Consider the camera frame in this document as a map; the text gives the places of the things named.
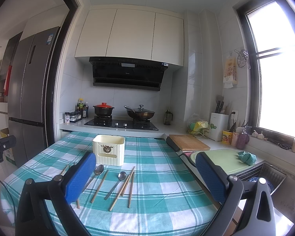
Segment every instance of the blue bowl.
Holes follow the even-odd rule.
[[[249,179],[248,181],[249,182],[257,182],[259,180],[260,177],[253,177],[251,179]],[[267,184],[268,184],[268,187],[269,187],[269,190],[270,190],[270,193],[272,193],[274,191],[274,187],[273,185],[268,181],[266,180]]]

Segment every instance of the wall outlet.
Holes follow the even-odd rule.
[[[235,112],[235,114],[232,114],[232,115],[230,116],[230,121],[233,121],[233,119],[234,119],[234,121],[237,121],[238,110],[232,110],[231,112]]]

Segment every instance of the red pot lid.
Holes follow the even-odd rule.
[[[106,108],[112,108],[112,106],[108,105],[107,103],[102,103],[101,105],[96,105],[97,107],[106,107]]]

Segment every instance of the blue gripper pad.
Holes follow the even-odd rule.
[[[87,152],[77,165],[70,167],[65,173],[62,190],[68,203],[76,201],[79,198],[95,167],[95,154],[93,152]]]
[[[227,180],[227,174],[222,170],[220,166],[216,166],[205,154],[205,152],[198,153],[196,156],[196,168],[199,171],[201,177],[205,181],[206,185],[208,186],[211,195],[213,196],[214,200],[220,203],[224,203],[227,197],[227,188],[223,182],[223,180],[219,177],[216,171],[219,171],[219,174],[225,177]]]

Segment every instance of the refrigerator label sticker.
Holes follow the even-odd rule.
[[[50,34],[50,35],[48,36],[48,40],[47,40],[47,42],[46,42],[46,45],[47,45],[47,44],[50,44],[52,39],[53,39],[53,34]]]

